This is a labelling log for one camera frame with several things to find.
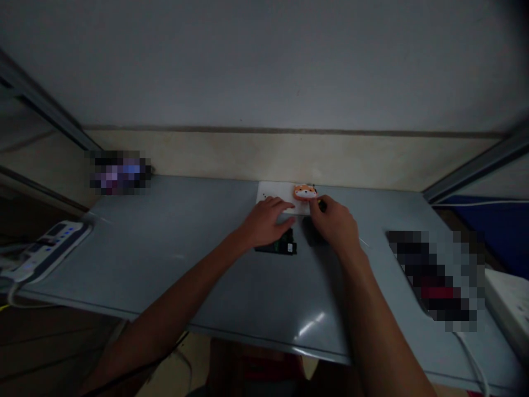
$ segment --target person's left hand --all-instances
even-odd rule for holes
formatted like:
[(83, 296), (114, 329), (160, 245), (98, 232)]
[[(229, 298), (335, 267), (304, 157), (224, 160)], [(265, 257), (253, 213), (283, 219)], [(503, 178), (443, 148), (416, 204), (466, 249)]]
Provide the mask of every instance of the person's left hand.
[(256, 204), (237, 232), (249, 248), (271, 244), (279, 240), (295, 222), (291, 217), (281, 224), (276, 223), (279, 214), (287, 208), (294, 208), (294, 204), (269, 196)]

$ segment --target hand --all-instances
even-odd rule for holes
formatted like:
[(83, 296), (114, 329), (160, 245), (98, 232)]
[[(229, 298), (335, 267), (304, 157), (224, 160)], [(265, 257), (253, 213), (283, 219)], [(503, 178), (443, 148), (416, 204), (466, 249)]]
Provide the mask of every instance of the hand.
[(276, 223), (279, 214), (287, 208), (294, 208), (294, 204), (279, 197), (268, 196), (256, 204), (236, 231), (247, 242), (248, 249), (271, 244), (281, 238), (295, 222), (294, 217), (291, 217), (282, 224)]
[[(318, 200), (323, 200), (327, 204), (325, 212), (320, 211)], [(360, 248), (358, 225), (347, 207), (329, 196), (314, 198), (309, 205), (314, 226), (337, 254)]]

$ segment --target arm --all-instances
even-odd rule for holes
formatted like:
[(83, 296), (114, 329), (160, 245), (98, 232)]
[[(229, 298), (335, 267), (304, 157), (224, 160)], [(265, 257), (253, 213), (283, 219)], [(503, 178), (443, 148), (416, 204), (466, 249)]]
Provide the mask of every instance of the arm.
[(321, 199), (327, 210), (312, 200), (312, 221), (342, 264), (349, 339), (365, 395), (435, 397), (376, 283), (356, 221), (332, 198)]
[(155, 361), (170, 351), (186, 324), (230, 266), (249, 249), (278, 240), (292, 226), (294, 218), (276, 224), (279, 214), (292, 207), (291, 203), (278, 197), (268, 197), (259, 202), (237, 230), (185, 273), (127, 328), (103, 354), (80, 394)]

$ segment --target power strip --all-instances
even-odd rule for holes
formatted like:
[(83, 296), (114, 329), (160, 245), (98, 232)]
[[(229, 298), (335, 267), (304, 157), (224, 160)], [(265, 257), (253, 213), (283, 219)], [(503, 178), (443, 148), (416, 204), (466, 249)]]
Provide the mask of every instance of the power strip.
[(63, 221), (53, 226), (39, 241), (21, 254), (21, 265), (16, 269), (3, 270), (0, 276), (14, 282), (31, 284), (50, 274), (73, 249), (88, 235), (92, 226), (82, 222)]
[(529, 365), (529, 281), (485, 269), (485, 302), (521, 362)]

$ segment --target table surface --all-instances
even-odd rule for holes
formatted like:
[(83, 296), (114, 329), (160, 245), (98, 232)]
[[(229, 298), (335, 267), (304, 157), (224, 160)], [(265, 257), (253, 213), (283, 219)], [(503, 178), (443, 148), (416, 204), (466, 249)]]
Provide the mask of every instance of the table surface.
[[(258, 182), (156, 176), (144, 195), (104, 197), (86, 220), (94, 230), (23, 296), (136, 318), (235, 229), (255, 204)], [(420, 193), (318, 186), (358, 222), (371, 267), (397, 322), (432, 382), (478, 390), (462, 346), (421, 310), (386, 230), (448, 232)], [(262, 347), (348, 363), (339, 264), (311, 248), (301, 219), (298, 254), (250, 251), (213, 288), (189, 329)], [(489, 312), (468, 344), (498, 396), (520, 395), (526, 375)]]

